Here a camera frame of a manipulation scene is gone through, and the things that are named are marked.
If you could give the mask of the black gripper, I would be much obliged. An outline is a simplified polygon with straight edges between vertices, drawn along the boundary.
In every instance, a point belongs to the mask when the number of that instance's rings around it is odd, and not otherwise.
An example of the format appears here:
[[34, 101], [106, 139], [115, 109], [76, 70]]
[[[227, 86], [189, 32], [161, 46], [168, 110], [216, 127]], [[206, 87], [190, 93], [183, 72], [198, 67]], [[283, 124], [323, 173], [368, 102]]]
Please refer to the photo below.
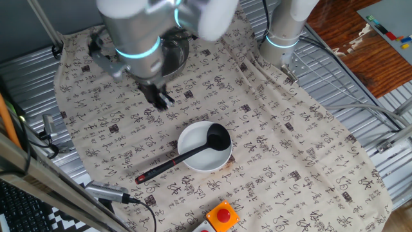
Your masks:
[[164, 81], [150, 83], [147, 81], [137, 81], [138, 89], [145, 95], [149, 102], [159, 111], [165, 111], [169, 106], [174, 105], [172, 99], [166, 92]]

